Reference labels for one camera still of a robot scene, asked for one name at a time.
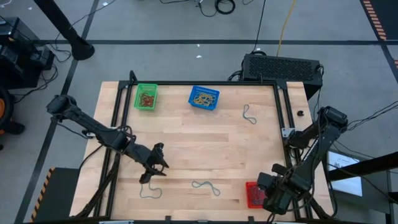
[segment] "green basket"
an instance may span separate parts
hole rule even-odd
[[[141,104],[141,97],[143,94],[154,97],[154,103],[152,106],[144,106]],[[136,92],[136,100],[134,101],[134,107],[139,110],[154,110],[157,96],[157,85],[156,84],[138,84]]]

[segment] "red basket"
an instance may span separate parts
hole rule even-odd
[[[263,190],[257,186],[257,182],[246,182],[246,196],[248,208],[262,208],[262,202],[266,198]]]

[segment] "gray rubber band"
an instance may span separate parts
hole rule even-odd
[[[256,118],[248,118],[245,114],[248,112],[250,106],[249,105],[244,105],[243,106],[243,118],[250,121],[251,124],[257,124],[257,119]]]
[[[149,196],[149,195],[148,195],[148,196],[142,196],[142,190],[143,190],[144,188],[143,188],[143,184],[141,184],[141,190],[140,190],[140,192],[139,192],[139,196],[140,196],[141,198],[153,198],[153,199],[158,199],[158,198],[160,198],[160,197],[162,196],[162,189],[160,189],[160,188],[152,189],[152,188],[150,187],[150,182],[148,183],[148,188],[149,188],[149,190],[151,190],[151,191],[159,190],[159,191],[160,191],[160,195],[157,196],[157,197]]]
[[[201,186],[203,186],[205,184],[210,185],[211,190],[213,191],[215,196],[219,196],[221,194],[220,190],[218,190],[216,187],[214,187],[213,184],[210,181],[205,181],[203,183],[199,183],[197,181],[192,181],[192,187],[194,187],[194,188],[199,188],[199,187],[201,187]]]

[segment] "orange striped tape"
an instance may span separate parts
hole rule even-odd
[[[47,172],[47,176],[45,177],[42,190],[40,191],[40,194],[39,194],[39,198],[37,199],[36,204],[35,204],[35,208],[33,209],[32,215],[30,216],[30,220],[29,220],[30,223],[35,221],[35,218],[37,216],[37,212],[39,211],[40,203],[42,202],[43,197],[44,197],[45,189],[49,185],[50,177],[51,177],[51,174],[54,172],[54,169],[55,168],[51,168]]]
[[[372,4],[370,1],[364,0],[363,4],[366,7],[366,10],[373,22],[373,25],[376,28],[377,34],[379,35],[380,39],[382,40],[386,40],[387,39],[387,35],[384,32],[384,29],[382,27],[382,25],[380,24],[379,18],[377,18],[376,12],[374,11]]]

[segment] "blue basket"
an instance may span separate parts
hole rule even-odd
[[[206,94],[211,95],[214,98],[214,100],[213,100],[214,103],[210,103],[209,106],[200,105],[200,104],[194,103],[193,100],[195,99],[196,96],[200,95],[200,93],[206,93]],[[217,107],[217,102],[218,102],[219,95],[220,95],[220,91],[212,90],[212,89],[201,87],[201,86],[193,86],[192,92],[191,92],[191,95],[189,96],[188,102],[192,106],[196,106],[196,107],[203,108],[203,109],[206,109],[206,110],[214,110]]]

